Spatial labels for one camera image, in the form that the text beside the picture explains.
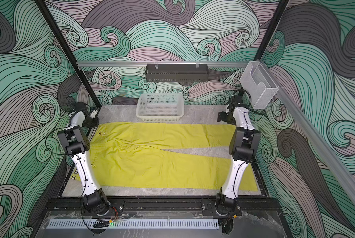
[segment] wave-patterned wall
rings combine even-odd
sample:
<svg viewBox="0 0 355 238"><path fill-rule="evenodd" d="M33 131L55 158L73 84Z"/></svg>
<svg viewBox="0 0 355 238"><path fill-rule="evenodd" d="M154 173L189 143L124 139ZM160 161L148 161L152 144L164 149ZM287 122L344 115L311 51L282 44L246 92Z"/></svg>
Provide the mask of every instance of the wave-patterned wall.
<svg viewBox="0 0 355 238"><path fill-rule="evenodd" d="M355 0L291 0L262 60L355 177ZM355 206L274 98L259 165L294 237L355 237Z"/></svg>
<svg viewBox="0 0 355 238"><path fill-rule="evenodd" d="M35 2L0 1L0 237L29 237L58 195L71 160L56 134L79 101L94 105Z"/></svg>
<svg viewBox="0 0 355 238"><path fill-rule="evenodd" d="M278 0L47 0L77 60L249 61ZM226 104L243 69L210 70L208 83L148 83L145 68L86 67L104 105L142 93L181 93L185 104Z"/></svg>

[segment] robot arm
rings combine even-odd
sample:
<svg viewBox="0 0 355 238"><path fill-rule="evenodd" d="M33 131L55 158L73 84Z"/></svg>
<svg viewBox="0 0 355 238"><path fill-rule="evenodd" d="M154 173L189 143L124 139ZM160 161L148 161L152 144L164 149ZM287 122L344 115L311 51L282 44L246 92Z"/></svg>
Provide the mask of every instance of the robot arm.
<svg viewBox="0 0 355 238"><path fill-rule="evenodd" d="M242 102L237 102L236 97L232 100L229 108L230 112L219 113L219 119L221 114L225 114L223 118L228 123L236 124L236 130L229 146L229 154L232 155L233 159L227 179L216 199L218 212L222 214L235 210L242 175L250 162L253 162L261 138L261 133L251 123L246 105L242 104Z"/></svg>
<svg viewBox="0 0 355 238"><path fill-rule="evenodd" d="M88 115L85 103L76 103L75 111L70 113L68 126L64 130L59 131L57 136L65 153L71 156L79 171L81 184L84 189L82 196L85 209L88 212L105 215L108 212L109 203L92 171L89 158L90 142L81 129L82 126L97 126L99 120L95 118L97 113L97 110L93 110Z"/></svg>

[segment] cable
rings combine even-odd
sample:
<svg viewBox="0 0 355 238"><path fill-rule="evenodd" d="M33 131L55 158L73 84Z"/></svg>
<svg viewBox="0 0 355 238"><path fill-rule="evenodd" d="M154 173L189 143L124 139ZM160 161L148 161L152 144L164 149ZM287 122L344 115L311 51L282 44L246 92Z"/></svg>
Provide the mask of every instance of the cable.
<svg viewBox="0 0 355 238"><path fill-rule="evenodd" d="M245 118L245 122L247 123L247 129L249 129L249 123L247 122L247 119L246 119L245 113L247 113L247 112L244 112L244 113L243 113L243 115L244 115L244 118Z"/></svg>
<svg viewBox="0 0 355 238"><path fill-rule="evenodd" d="M108 221L105 221L105 220L103 220L103 219L98 219L97 221L98 221L99 223L94 224L94 225L93 225L94 228L104 228L104 227L108 227L108 226L110 225L110 223L112 223L112 222L114 222L114 221L116 221L116 220L118 219L118 211L117 211L117 209L116 209L115 207L110 207L109 209L111 209L111 210L114 209L115 215L112 216L112 217L110 218L110 220L108 220Z"/></svg>
<svg viewBox="0 0 355 238"><path fill-rule="evenodd" d="M69 126L72 125L72 118L73 118L74 116L76 116L76 114L79 113L79 112L81 112L81 111L75 111L75 112L69 117L69 122L68 122L68 125L69 125Z"/></svg>
<svg viewBox="0 0 355 238"><path fill-rule="evenodd" d="M255 110L251 109L251 96L250 96L250 93L248 91L246 91L245 89L239 88L239 89L237 89L237 90L235 90L233 92L233 96L235 96L236 92L244 92L244 93L247 94L247 96L249 97L249 103L248 103L246 108L249 111L251 111L251 112L253 112L253 113L257 114L257 115L265 115L266 114L266 110L265 109L262 112L257 112Z"/></svg>
<svg viewBox="0 0 355 238"><path fill-rule="evenodd" d="M226 221L224 221L223 223L219 223L219 226L225 225L228 221L230 221L231 219L236 218L236 217L237 217L237 214L234 214L233 216L229 216L229 218Z"/></svg>
<svg viewBox="0 0 355 238"><path fill-rule="evenodd" d="M238 171L240 170L241 166L242 166L243 164L245 164L245 163L246 163L246 161L245 161L244 163L240 164L240 166L238 166L238 169L237 169L237 172L236 172L236 176L235 176L235 178L234 178L234 182L233 182L233 193L234 193L234 196L235 196L236 198L237 198L237 195L236 195L236 192L234 191L234 185L236 184L236 179L237 179Z"/></svg>
<svg viewBox="0 0 355 238"><path fill-rule="evenodd" d="M260 162L260 161L257 160L256 158L254 158L255 161L253 161L253 160L248 160L247 158L242 157L242 156L240 156L239 154L234 154L234 156L236 156L237 158L240 158L240 160L243 160L243 161L249 162L249 163L259 163L259 162Z"/></svg>
<svg viewBox="0 0 355 238"><path fill-rule="evenodd" d="M65 127L56 128L56 129L54 129L53 131L60 130L60 129L65 129ZM44 141L44 145L46 146L46 150L48 150L49 152L51 152L52 154L55 154L55 155L68 155L68 154L66 154L66 153L64 153L64 154L59 154L59 153L55 153L55 152L51 151L51 149L47 147L47 139L48 139L48 136L46 137L46 140Z"/></svg>
<svg viewBox="0 0 355 238"><path fill-rule="evenodd" d="M212 200L210 200L209 198L202 198L202 199L200 199L200 202L201 201L203 201L204 199L208 199L209 200L209 202L213 202Z"/></svg>

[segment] transparent plastic sheet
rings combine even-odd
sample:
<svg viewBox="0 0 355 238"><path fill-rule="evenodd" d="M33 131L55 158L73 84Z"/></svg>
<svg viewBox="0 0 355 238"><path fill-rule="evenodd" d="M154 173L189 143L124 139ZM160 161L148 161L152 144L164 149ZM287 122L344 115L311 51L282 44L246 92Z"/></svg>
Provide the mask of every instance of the transparent plastic sheet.
<svg viewBox="0 0 355 238"><path fill-rule="evenodd" d="M264 217L259 218L247 212L242 212L242 216L237 216L235 219L248 220L251 222L251 224L265 226L271 230L277 231L278 233L282 234L284 237L287 237L285 235L284 228L280 225L280 223L278 223L275 219L273 219L273 217L267 212L266 212L266 216L267 219Z"/></svg>
<svg viewBox="0 0 355 238"><path fill-rule="evenodd" d="M275 211L250 211L252 215L246 211L242 212L241 216L237 216L234 221L234 228L230 234L222 234L221 227L219 230L195 230L195 229L186 229L186 230L174 230L174 229L164 229L164 235L168 234L168 237L257 237L252 236L254 230L266 230L269 234L273 234L269 237L287 237L285 231L281 226L279 220L279 214ZM74 211L70 213L66 212L48 212L36 237L55 237L55 234L46 234L50 229L46 229L48 223L51 219L63 219L63 218L81 218L80 211ZM86 216L85 222L89 221L92 217ZM212 219L213 217L203 216L199 212L124 212L123 216L119 217L119 221L125 221L128 218L148 218L148 219L157 219L157 218L168 218L168 219L177 219L177 218L207 218ZM60 236L63 235L67 230L60 229ZM88 229L71 229L68 231L70 234L73 234L73 237L91 237L91 231ZM160 234L161 231L156 231L155 229L108 229L103 232L100 237L119 237L119 238L153 238L153 237L163 237Z"/></svg>

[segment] teal swirl pattern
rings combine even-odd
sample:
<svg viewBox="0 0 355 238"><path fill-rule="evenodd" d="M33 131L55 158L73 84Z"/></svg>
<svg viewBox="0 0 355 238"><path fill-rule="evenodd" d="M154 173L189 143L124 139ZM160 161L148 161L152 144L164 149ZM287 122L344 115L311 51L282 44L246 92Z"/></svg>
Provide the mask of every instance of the teal swirl pattern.
<svg viewBox="0 0 355 238"><path fill-rule="evenodd" d="M254 58L266 32L261 25L273 16L274 2L277 1L49 0L48 7L77 60L126 57L139 61L249 61ZM101 72L101 67L84 70ZM128 68L125 75L119 72L122 69L105 70L113 70L122 84L111 88L110 92L92 84L102 101L136 104L141 93L137 81L144 78L144 69L142 75L135 67ZM237 70L239 68L212 68L209 78L226 79L239 88L237 78L229 79L227 74ZM97 75L89 80L100 83ZM155 86L156 92L166 92L165 88L170 87L168 91L183 94L187 105L226 104L232 95L210 85L199 97L189 95L187 89L191 85L188 84L161 82Z"/></svg>
<svg viewBox="0 0 355 238"><path fill-rule="evenodd" d="M85 30L50 8L64 19L56 17L69 43L86 46ZM59 155L57 132L68 104L91 101L55 42L33 0L0 1L0 237L33 235L66 177L70 161Z"/></svg>
<svg viewBox="0 0 355 238"><path fill-rule="evenodd" d="M355 177L355 1L289 4L262 61ZM257 158L271 196L288 207L285 217L293 235L355 237L355 205L279 98L264 117L251 117L257 125L263 122ZM276 141L268 139L272 133ZM275 144L277 158L270 158ZM300 180L287 179L282 160ZM300 207L287 202L287 191ZM305 214L306 226L298 213Z"/></svg>

